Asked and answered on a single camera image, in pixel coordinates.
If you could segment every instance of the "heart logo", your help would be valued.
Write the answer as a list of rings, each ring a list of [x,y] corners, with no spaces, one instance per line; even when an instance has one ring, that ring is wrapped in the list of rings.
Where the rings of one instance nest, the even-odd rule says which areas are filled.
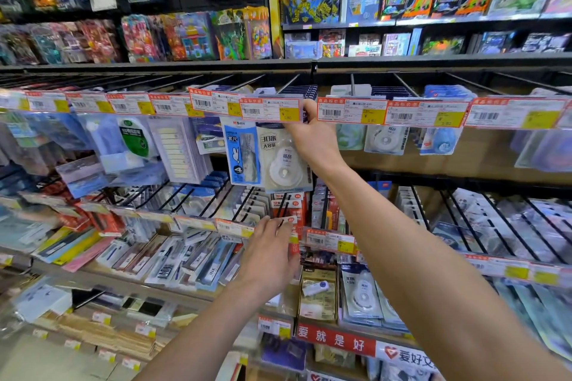
[[[386,346],[385,351],[386,351],[387,356],[392,360],[399,355],[399,350],[397,348],[393,348],[391,346]]]

